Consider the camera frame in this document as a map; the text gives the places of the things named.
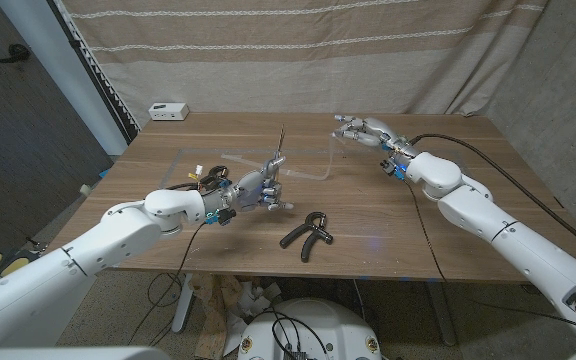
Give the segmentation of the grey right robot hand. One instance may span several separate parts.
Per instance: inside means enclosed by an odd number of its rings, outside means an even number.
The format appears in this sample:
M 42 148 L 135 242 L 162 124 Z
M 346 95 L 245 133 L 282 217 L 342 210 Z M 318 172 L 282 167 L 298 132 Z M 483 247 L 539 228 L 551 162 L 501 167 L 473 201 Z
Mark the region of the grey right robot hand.
M 335 115 L 334 118 L 341 124 L 333 132 L 335 137 L 354 140 L 369 147 L 381 147 L 410 159 L 419 154 L 403 135 L 397 134 L 385 122 L 374 117 Z

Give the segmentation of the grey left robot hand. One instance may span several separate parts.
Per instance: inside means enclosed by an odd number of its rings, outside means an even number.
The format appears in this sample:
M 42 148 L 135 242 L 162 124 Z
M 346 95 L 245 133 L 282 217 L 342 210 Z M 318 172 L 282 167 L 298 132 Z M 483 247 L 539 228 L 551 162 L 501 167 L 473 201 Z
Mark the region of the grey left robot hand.
M 270 159 L 261 169 L 247 173 L 234 184 L 204 195 L 202 199 L 205 213 L 225 210 L 245 212 L 256 207 L 267 208 L 269 211 L 292 210 L 292 203 L 281 200 L 282 184 L 277 180 L 279 169 L 285 160 L 285 156 Z

